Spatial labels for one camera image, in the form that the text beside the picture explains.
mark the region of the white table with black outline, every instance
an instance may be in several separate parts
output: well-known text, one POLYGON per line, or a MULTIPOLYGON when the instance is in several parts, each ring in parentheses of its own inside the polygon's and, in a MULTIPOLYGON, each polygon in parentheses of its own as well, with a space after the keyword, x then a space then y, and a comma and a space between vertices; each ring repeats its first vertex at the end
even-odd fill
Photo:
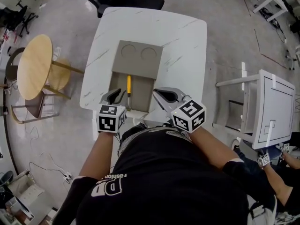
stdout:
POLYGON ((253 149, 265 148, 290 140, 295 107, 294 85, 274 74, 260 70, 257 75, 218 82, 216 86, 255 81, 257 82, 257 100, 252 136, 216 123, 213 123, 213 127, 251 142, 253 149))
MULTIPOLYGON (((86 65, 80 106, 98 111, 108 92, 120 40, 163 47, 154 88, 175 87, 201 102, 205 61, 206 22, 176 13, 136 7, 110 7, 101 18, 86 65)), ((166 122, 169 118, 152 98, 149 113, 131 110, 128 117, 166 122)))

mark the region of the concrete floor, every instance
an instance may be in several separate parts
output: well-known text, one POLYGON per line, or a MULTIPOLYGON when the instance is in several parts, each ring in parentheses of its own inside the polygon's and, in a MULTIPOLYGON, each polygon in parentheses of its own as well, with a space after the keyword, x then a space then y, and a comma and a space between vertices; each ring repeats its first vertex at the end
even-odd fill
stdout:
MULTIPOLYGON (((243 94, 239 85, 216 89, 216 82, 240 78, 245 74, 253 75, 264 69, 288 80, 296 89, 300 85, 299 67, 289 71, 288 62, 284 58, 286 47, 293 52, 299 44, 298 36, 288 29, 288 24, 293 22, 292 17, 286 13, 278 18, 287 37, 287 45, 284 45, 273 27, 259 13, 252 12, 256 3, 257 0, 165 0, 163 7, 165 11, 196 17, 207 23, 207 57, 202 97, 208 109, 205 128, 226 145, 230 145, 234 137, 216 130, 211 124, 217 120, 225 124, 230 118, 230 123, 238 127, 239 112, 231 107, 236 119, 229 116, 228 99, 242 101, 243 94)), ((39 18, 32 22, 30 34, 24 36, 21 46, 26 46, 38 34, 47 34, 53 47, 60 49, 60 57, 68 58, 73 67, 84 70, 100 21, 96 9, 86 0, 42 0, 41 4, 45 5, 37 9, 39 18)), ((270 11, 276 10, 272 4, 270 11)), ((79 173, 94 143, 92 111, 79 106, 82 82, 83 76, 72 73, 70 83, 64 90, 72 99, 55 98, 54 106, 46 109, 48 112, 59 112, 59 117, 26 126, 18 125, 10 116, 7 117, 9 139, 19 171, 28 169, 30 161, 44 168, 57 168, 49 154, 43 153, 39 157, 42 152, 48 152, 64 170, 74 176, 79 173)), ((18 90, 12 90, 7 102, 9 105, 23 105, 24 100, 18 90)), ((24 119, 26 110, 18 110, 17 116, 24 119)), ((295 113, 294 131, 298 131, 298 124, 299 116, 295 113)), ((115 142, 112 164, 116 161, 117 148, 115 142)), ((31 172, 38 184, 52 195, 54 206, 59 207, 70 185, 63 184, 59 172, 46 172, 34 166, 31 166, 31 172)))

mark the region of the wooden table leg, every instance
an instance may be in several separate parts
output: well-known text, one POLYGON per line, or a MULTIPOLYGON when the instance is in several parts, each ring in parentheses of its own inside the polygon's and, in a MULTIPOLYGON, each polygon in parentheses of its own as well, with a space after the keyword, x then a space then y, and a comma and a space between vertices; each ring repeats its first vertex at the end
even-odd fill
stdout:
POLYGON ((53 65, 56 65, 56 66, 58 66, 58 67, 62 67, 62 68, 65 68, 65 69, 68 69, 68 70, 71 70, 71 71, 80 73, 80 74, 84 74, 84 72, 83 72, 82 70, 79 70, 79 69, 74 68, 74 67, 66 66, 65 64, 62 64, 62 63, 57 62, 57 61, 52 61, 52 64, 53 64, 53 65))
POLYGON ((53 92, 53 93, 57 94, 58 96, 61 96, 61 97, 67 98, 67 99, 71 99, 69 96, 67 96, 67 95, 65 95, 65 94, 63 94, 61 92, 58 92, 57 90, 51 88, 48 85, 45 85, 44 88, 47 89, 47 90, 49 90, 50 92, 53 92))

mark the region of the black sleeve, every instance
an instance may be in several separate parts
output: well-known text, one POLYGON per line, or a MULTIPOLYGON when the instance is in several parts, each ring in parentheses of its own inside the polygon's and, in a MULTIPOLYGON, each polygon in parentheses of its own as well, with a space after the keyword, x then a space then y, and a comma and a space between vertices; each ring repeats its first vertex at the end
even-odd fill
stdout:
POLYGON ((53 225, 69 225, 73 222, 77 214, 79 204, 87 192, 98 182, 95 178, 78 177, 72 182, 67 197, 55 215, 53 225))
POLYGON ((287 211, 290 215, 296 216, 300 214, 299 198, 300 198, 300 188, 293 187, 292 192, 284 208, 285 211, 287 211))
POLYGON ((276 211, 276 199, 274 199, 273 192, 257 176, 251 174, 245 163, 230 161, 223 167, 223 172, 238 180, 245 192, 263 204, 265 208, 272 212, 276 211))

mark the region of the white tape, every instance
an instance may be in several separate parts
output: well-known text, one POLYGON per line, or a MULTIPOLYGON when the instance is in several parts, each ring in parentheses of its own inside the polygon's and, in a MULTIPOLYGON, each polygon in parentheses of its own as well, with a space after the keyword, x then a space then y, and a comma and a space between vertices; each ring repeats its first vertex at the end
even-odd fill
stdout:
POLYGON ((272 74, 273 88, 276 88, 276 76, 272 74))
POLYGON ((273 126, 274 126, 274 120, 270 121, 270 127, 269 127, 269 133, 268 133, 268 137, 267 137, 266 147, 268 147, 270 144, 273 126))

